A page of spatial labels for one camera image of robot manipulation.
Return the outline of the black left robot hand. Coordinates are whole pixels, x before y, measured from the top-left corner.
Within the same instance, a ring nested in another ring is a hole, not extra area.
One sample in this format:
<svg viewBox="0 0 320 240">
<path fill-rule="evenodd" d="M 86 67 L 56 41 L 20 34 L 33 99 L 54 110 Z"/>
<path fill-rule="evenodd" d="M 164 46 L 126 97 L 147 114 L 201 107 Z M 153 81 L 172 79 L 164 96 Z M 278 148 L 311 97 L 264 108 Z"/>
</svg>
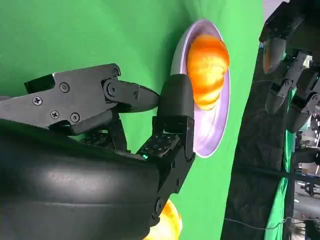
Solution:
<svg viewBox="0 0 320 240">
<path fill-rule="evenodd" d="M 259 41 L 263 71 L 274 75 L 265 109 L 275 114 L 295 90 L 285 126 L 296 133 L 320 102 L 320 2 L 283 1 L 265 21 Z"/>
</svg>

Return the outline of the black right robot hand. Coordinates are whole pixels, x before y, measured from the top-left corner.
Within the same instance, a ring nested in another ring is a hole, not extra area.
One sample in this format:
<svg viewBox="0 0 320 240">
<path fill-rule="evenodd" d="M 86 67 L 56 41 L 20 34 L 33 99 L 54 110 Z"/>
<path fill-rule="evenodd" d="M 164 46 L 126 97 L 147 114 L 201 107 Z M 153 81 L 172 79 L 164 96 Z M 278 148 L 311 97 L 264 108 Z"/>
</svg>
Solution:
<svg viewBox="0 0 320 240">
<path fill-rule="evenodd" d="M 141 240 L 195 160 L 185 74 L 161 93 L 104 64 L 54 72 L 0 98 L 0 237 Z"/>
</svg>

